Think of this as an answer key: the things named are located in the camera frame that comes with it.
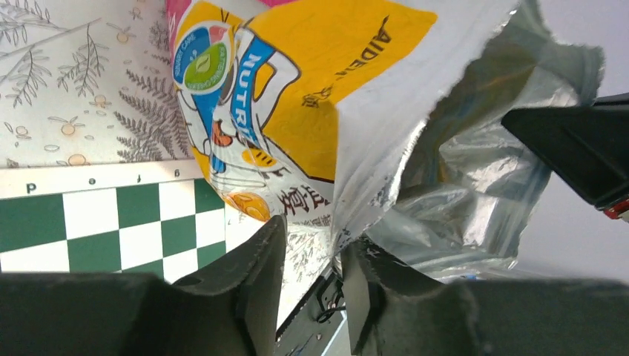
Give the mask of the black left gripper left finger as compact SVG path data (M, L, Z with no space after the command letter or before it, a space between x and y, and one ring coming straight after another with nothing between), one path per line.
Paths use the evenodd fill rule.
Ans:
M153 274L3 273L3 355L272 355L286 218L175 283Z

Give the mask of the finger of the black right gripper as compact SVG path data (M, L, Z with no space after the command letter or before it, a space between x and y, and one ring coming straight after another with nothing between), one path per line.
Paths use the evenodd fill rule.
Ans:
M590 106L519 108L502 125L585 202L628 219L628 94Z

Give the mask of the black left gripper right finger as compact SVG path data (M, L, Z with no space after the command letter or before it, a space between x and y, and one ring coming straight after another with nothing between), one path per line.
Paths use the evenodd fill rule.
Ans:
M441 283L371 240L340 255L354 355L626 355L628 286L609 280Z

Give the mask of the pet food bag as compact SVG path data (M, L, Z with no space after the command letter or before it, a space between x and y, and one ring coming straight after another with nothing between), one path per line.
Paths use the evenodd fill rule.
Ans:
M439 280L516 264L550 177L502 125L596 97L537 1L168 1L172 76L237 237L289 224L281 317L365 234Z

